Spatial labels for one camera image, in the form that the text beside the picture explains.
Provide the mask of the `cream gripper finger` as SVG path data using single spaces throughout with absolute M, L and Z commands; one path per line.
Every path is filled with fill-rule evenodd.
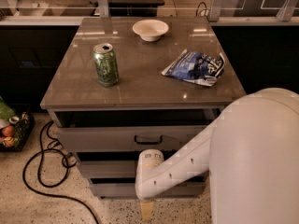
M 142 201 L 140 203 L 142 220 L 144 222 L 148 222 L 151 220 L 153 207 L 154 207 L 154 201 Z

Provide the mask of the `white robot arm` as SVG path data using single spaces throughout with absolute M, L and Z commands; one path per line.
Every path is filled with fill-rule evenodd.
M 135 192 L 149 200 L 209 174 L 212 224 L 299 224 L 299 94 L 270 88 L 228 105 L 169 159 L 138 160 Z

